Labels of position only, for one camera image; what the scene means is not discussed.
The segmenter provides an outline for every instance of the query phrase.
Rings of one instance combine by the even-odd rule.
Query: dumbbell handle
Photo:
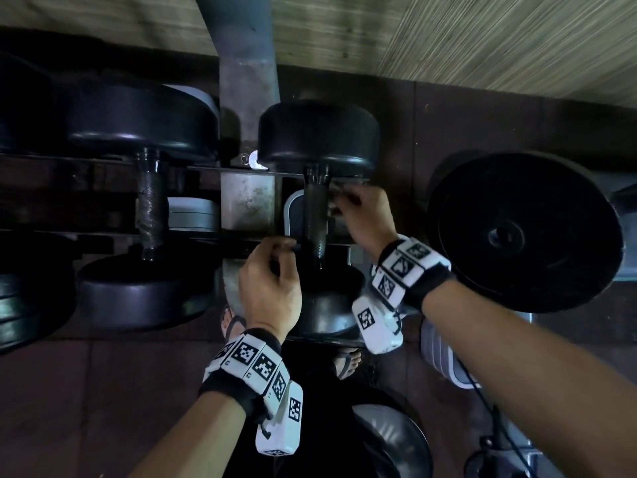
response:
[[[137,228],[141,258],[154,261],[161,257],[168,235],[168,164],[159,151],[144,149],[136,156]]]
[[[322,268],[324,265],[330,179],[327,166],[313,165],[305,168],[301,251],[315,268]]]

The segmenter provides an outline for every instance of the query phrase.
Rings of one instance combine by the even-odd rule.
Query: left hand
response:
[[[239,271],[239,296],[247,328],[262,328],[283,343],[301,314],[301,283],[292,246],[284,236],[268,236],[252,251]],[[280,276],[270,270],[278,259]]]

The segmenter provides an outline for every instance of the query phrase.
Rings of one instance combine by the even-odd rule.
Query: foot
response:
[[[237,337],[244,330],[245,320],[243,317],[235,315],[232,309],[229,306],[226,306],[223,317],[221,317],[221,332],[224,334],[226,342]]]
[[[361,364],[362,354],[355,347],[345,347],[340,349],[338,355],[334,359],[334,368],[336,375],[340,380],[350,377],[356,368]]]

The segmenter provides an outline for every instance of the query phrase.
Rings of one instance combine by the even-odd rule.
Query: cable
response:
[[[460,360],[458,360],[458,362],[460,363],[460,367],[462,367],[462,370],[464,370],[464,372],[466,373],[467,378],[469,378],[469,382],[473,386],[473,390],[476,391],[476,393],[478,394],[480,401],[482,401],[482,404],[484,404],[484,407],[487,408],[487,411],[489,411],[491,418],[494,418],[493,410],[491,409],[491,406],[489,406],[489,403],[487,402],[487,399],[484,397],[484,394],[482,394],[481,390],[478,388],[476,382],[473,380],[473,377],[471,377],[471,374],[469,374],[469,371],[464,366],[464,364]],[[529,476],[531,478],[537,478],[537,474],[535,474],[535,471],[533,471],[529,463],[526,462],[526,460],[522,456],[522,452],[520,451],[520,448],[518,448],[518,445],[515,444],[514,441],[511,439],[511,436],[509,436],[509,433],[506,431],[506,428],[504,427],[504,425],[502,423],[499,423],[499,427],[500,427],[500,431],[502,431],[502,434],[505,436],[506,440],[511,445],[511,449],[513,449],[517,457],[520,459],[520,461],[526,468],[526,470],[529,472]]]

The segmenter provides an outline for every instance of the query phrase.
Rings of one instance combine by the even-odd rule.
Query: right hand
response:
[[[252,251],[239,271],[239,297],[248,329],[266,329],[281,344],[301,314],[301,284],[292,246],[284,236],[268,236]],[[280,276],[270,270],[278,259]]]
[[[360,200],[360,204],[348,194]],[[341,210],[354,241],[378,263],[385,247],[398,240],[387,193],[375,186],[346,184],[343,192],[334,197],[334,203]]]

